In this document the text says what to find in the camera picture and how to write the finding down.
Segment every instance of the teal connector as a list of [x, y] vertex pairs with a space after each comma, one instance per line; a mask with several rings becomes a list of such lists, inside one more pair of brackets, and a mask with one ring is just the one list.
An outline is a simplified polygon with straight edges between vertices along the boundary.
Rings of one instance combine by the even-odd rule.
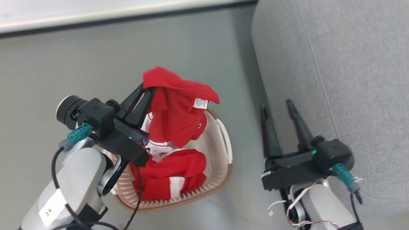
[[67, 139], [61, 141], [58, 144], [58, 147], [63, 148], [63, 151], [66, 153], [70, 149], [72, 149], [76, 143], [91, 136], [91, 133], [92, 133], [91, 125], [87, 123], [83, 123], [78, 128], [76, 128], [74, 131], [70, 132], [67, 135]]
[[356, 194], [361, 189], [361, 186], [355, 182], [352, 174], [345, 168], [342, 163], [334, 165], [333, 175], [346, 185], [351, 194]]

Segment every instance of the gray surface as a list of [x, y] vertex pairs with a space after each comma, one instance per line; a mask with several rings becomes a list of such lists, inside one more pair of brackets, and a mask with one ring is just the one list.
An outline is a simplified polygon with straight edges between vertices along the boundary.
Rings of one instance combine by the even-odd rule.
[[[409, 210], [408, 21], [405, 0], [261, 0], [253, 22], [281, 146], [296, 150], [292, 98], [313, 134], [354, 152], [363, 218]], [[345, 187], [331, 182], [349, 207]]]
[[[123, 100], [148, 68], [162, 65], [211, 85], [211, 104], [233, 145], [233, 174], [220, 193], [173, 210], [139, 214], [131, 227], [180, 230], [292, 229], [279, 199], [265, 192], [258, 105], [266, 100], [253, 51], [254, 7], [157, 18], [0, 40], [2, 175], [0, 223], [17, 229], [51, 180], [51, 159], [68, 130], [55, 119], [70, 94]], [[126, 223], [130, 213], [112, 196], [105, 221]]]

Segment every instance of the gray floor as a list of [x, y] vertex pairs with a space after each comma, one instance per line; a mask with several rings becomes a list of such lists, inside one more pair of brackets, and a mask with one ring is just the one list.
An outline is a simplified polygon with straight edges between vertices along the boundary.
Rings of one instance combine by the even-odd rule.
[[[263, 158], [258, 106], [266, 102], [250, 24], [254, 7], [156, 18], [0, 40], [0, 223], [17, 229], [51, 180], [50, 163], [67, 129], [55, 119], [70, 94], [121, 101], [157, 65], [209, 84], [213, 108], [230, 134], [234, 170], [223, 191], [173, 210], [139, 214], [131, 227], [180, 230], [292, 229], [279, 199], [260, 180]], [[130, 213], [112, 196], [105, 221], [126, 223]]]

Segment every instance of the gray upholstery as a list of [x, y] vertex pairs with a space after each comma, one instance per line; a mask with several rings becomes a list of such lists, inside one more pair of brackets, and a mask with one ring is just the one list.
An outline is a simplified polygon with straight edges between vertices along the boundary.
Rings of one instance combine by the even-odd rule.
[[[285, 107], [339, 138], [365, 178], [362, 217], [409, 210], [409, 2], [261, 0], [253, 42], [280, 145], [296, 150]], [[345, 187], [333, 191], [349, 207]]]

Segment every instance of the red garment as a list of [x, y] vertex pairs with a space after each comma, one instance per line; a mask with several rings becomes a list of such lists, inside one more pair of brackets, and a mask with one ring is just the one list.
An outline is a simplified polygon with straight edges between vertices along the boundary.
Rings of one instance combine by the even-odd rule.
[[193, 107], [196, 98], [219, 103], [210, 86], [181, 79], [177, 74], [156, 67], [144, 73], [144, 88], [157, 87], [149, 112], [153, 119], [148, 129], [156, 143], [172, 141], [182, 148], [205, 130], [205, 110]]
[[[139, 178], [136, 167], [130, 163], [135, 177], [133, 183], [139, 194]], [[206, 157], [195, 149], [184, 149], [173, 152], [160, 162], [149, 159], [145, 167], [140, 167], [144, 201], [169, 200], [180, 194], [189, 193], [199, 188], [205, 181], [203, 174], [206, 168]]]

